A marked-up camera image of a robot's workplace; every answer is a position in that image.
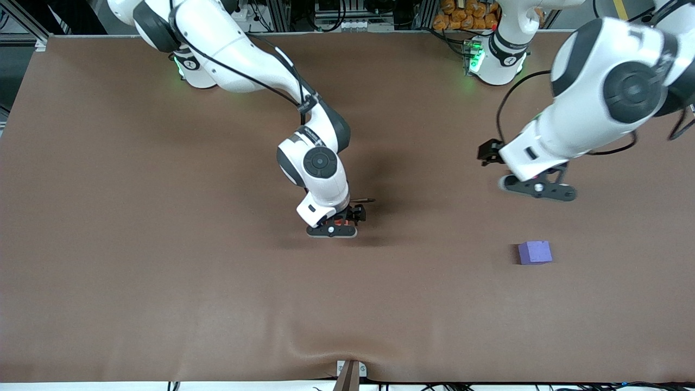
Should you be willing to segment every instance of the table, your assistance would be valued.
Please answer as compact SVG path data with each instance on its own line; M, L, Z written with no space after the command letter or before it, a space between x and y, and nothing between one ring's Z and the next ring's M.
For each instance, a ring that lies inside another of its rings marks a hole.
M539 34L523 74L564 33ZM480 143L509 86L424 33L272 37L352 126L354 240L316 240L275 162L268 91L195 90L138 39L54 38L0 140L2 381L695 377L695 136L573 161L574 202L504 193ZM551 102L520 87L512 137ZM516 264L549 240L555 261Z

